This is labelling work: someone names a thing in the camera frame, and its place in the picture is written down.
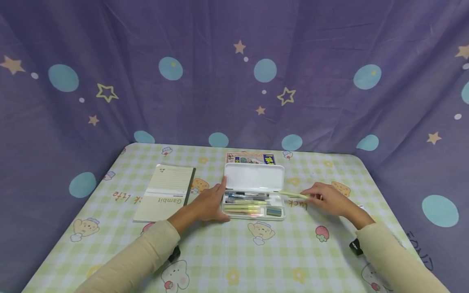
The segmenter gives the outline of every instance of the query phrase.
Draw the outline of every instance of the beige long-sleeve shirt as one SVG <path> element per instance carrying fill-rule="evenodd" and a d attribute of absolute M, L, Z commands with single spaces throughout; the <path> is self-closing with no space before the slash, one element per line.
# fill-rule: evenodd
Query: beige long-sleeve shirt
<path fill-rule="evenodd" d="M 449 292 L 421 262 L 400 245 L 385 225 L 368 225 L 356 234 L 363 253 L 376 270 L 365 267 L 363 279 L 377 292 L 386 293 L 388 286 L 397 293 Z M 75 293 L 129 292 L 168 259 L 179 240 L 178 232 L 168 221 L 156 222 L 83 282 Z M 375 275 L 376 272 L 389 285 L 380 280 Z"/>

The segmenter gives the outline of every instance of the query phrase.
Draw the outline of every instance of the left hand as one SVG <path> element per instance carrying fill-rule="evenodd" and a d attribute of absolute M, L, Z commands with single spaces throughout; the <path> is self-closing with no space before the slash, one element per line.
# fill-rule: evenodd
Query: left hand
<path fill-rule="evenodd" d="M 221 184 L 217 184 L 210 189 L 206 189 L 199 194 L 188 207 L 197 215 L 197 219 L 202 221 L 217 220 L 228 222 L 230 216 L 220 210 L 220 201 L 223 198 L 227 186 L 227 178 L 223 176 Z"/>

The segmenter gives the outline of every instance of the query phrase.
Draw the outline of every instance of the hand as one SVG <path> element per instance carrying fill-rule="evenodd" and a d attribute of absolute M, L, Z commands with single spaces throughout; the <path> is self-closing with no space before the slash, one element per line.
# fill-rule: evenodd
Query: hand
<path fill-rule="evenodd" d="M 306 201 L 319 207 L 334 216 L 345 217 L 350 210 L 354 210 L 357 205 L 341 194 L 332 185 L 316 182 L 314 185 L 301 192 L 303 195 L 311 197 Z"/>
<path fill-rule="evenodd" d="M 332 185 L 316 182 L 301 192 L 310 195 L 306 201 L 334 216 L 347 218 L 358 229 L 374 223 L 370 215 L 349 200 Z"/>
<path fill-rule="evenodd" d="M 221 184 L 217 184 L 211 189 L 202 191 L 188 207 L 196 213 L 199 220 L 228 222 L 230 216 L 220 210 L 220 201 L 225 193 L 226 186 L 227 178 L 223 176 Z"/>

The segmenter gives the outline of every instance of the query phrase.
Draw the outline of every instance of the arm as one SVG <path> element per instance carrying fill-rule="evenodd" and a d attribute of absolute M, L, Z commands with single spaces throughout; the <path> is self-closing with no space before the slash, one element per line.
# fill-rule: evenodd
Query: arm
<path fill-rule="evenodd" d="M 302 192 L 311 204 L 335 216 L 347 218 L 357 228 L 357 237 L 366 259 L 395 292 L 449 292 L 428 269 L 396 240 L 385 225 L 339 193 L 333 186 L 316 182 Z"/>
<path fill-rule="evenodd" d="M 396 292 L 449 292 L 385 225 L 367 225 L 356 234 L 366 259 Z"/>
<path fill-rule="evenodd" d="M 206 189 L 167 221 L 156 222 L 84 281 L 75 293 L 126 293 L 154 273 L 172 254 L 180 234 L 198 220 L 229 221 L 219 210 L 226 179 Z"/>

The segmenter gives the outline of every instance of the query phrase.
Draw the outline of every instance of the green checkered tablecloth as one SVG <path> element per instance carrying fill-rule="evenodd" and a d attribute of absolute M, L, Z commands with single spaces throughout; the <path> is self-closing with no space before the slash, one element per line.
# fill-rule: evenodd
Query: green checkered tablecloth
<path fill-rule="evenodd" d="M 156 164 L 196 167 L 195 178 L 212 187 L 223 175 L 225 154 L 240 151 L 275 154 L 276 164 L 285 167 L 287 191 L 300 192 L 316 181 L 350 188 L 349 198 L 385 223 L 418 257 L 370 174 L 354 156 L 134 143 L 122 151 L 24 292 L 73 292 L 137 238 L 146 224 L 134 223 L 132 218 Z M 196 195 L 191 194 L 189 202 Z M 255 241 L 249 223 L 270 226 L 275 235 Z M 386 293 L 384 283 L 369 277 L 372 268 L 366 259 L 348 247 L 355 238 L 347 220 L 324 215 L 301 201 L 287 201 L 284 221 L 200 223 L 182 236 L 176 264 L 186 269 L 189 285 L 179 286 L 177 292 L 375 292 L 371 284 L 378 283 L 380 292 Z M 164 264 L 135 291 L 165 292 L 161 273 L 169 265 Z"/>

